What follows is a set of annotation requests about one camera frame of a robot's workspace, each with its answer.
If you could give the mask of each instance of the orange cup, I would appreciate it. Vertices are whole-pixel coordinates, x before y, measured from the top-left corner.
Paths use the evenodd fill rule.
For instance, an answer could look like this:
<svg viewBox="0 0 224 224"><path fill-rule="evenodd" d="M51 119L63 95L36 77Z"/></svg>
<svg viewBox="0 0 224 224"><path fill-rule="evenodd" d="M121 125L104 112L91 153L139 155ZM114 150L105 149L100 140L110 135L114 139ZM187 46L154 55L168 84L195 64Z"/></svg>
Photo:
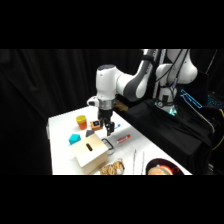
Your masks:
<svg viewBox="0 0 224 224"><path fill-rule="evenodd" d="M81 115L76 118L76 121L81 130L85 130L87 128L86 116Z"/></svg>

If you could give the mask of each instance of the cardboard box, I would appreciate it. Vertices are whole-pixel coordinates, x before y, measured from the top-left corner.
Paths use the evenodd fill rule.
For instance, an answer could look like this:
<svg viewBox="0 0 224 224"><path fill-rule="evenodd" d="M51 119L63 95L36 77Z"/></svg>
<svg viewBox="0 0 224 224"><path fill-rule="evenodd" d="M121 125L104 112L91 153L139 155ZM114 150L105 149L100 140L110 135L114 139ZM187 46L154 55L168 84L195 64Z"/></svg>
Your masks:
<svg viewBox="0 0 224 224"><path fill-rule="evenodd" d="M93 134L71 146L84 175L91 175L108 163L108 147Z"/></svg>

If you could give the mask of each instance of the small red object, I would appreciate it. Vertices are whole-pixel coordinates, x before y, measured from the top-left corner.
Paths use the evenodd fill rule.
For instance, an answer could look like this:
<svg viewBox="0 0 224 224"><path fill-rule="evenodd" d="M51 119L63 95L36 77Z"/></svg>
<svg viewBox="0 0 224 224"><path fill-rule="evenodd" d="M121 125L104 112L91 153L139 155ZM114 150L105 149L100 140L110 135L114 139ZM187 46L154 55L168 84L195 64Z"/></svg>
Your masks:
<svg viewBox="0 0 224 224"><path fill-rule="evenodd" d="M128 140L129 138L131 138L131 135L127 135L126 137L119 139L119 140L117 141L117 144L120 144L120 143L122 143L122 142L125 142L125 141Z"/></svg>

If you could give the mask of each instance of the plate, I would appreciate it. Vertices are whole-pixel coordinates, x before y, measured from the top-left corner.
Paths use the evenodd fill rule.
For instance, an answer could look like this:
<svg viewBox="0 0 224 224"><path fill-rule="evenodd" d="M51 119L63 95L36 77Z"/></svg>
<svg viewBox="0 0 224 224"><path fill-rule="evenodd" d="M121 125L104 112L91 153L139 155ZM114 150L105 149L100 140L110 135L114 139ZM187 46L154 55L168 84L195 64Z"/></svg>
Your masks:
<svg viewBox="0 0 224 224"><path fill-rule="evenodd" d="M148 163L148 165L146 166L146 175L148 176L149 170L151 170L154 167L157 167L158 165L168 166L171 170L177 167L175 164L171 163L168 160L154 159L154 160L150 161ZM174 176L184 176L184 173L181 171L181 169L179 167L177 167L177 168L178 168L177 169L178 171L174 172L173 175Z"/></svg>

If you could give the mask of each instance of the black background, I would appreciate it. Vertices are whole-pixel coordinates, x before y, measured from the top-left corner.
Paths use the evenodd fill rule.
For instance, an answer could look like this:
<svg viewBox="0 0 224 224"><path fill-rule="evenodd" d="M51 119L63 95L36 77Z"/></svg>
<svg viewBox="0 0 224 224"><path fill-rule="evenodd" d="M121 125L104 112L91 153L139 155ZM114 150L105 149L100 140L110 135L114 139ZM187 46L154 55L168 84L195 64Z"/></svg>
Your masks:
<svg viewBox="0 0 224 224"><path fill-rule="evenodd" d="M192 62L206 72L215 51L193 49ZM209 70L209 88L220 94L224 94L223 53L218 50ZM99 66L114 64L135 74L141 56L139 49L1 49L0 172L51 174L48 118L86 106L96 94ZM152 96L153 88L144 99Z"/></svg>

